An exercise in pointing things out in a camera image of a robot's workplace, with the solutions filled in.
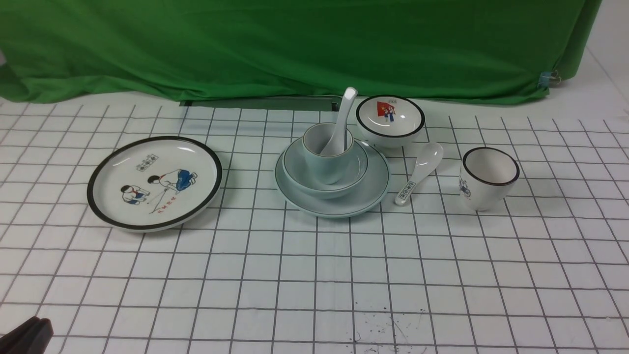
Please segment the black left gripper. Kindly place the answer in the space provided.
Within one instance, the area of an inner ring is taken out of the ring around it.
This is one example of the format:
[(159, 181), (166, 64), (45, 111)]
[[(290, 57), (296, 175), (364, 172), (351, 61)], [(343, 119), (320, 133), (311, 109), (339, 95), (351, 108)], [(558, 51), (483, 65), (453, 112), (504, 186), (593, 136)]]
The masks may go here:
[(54, 335), (47, 318), (33, 316), (0, 339), (2, 354), (43, 354)]

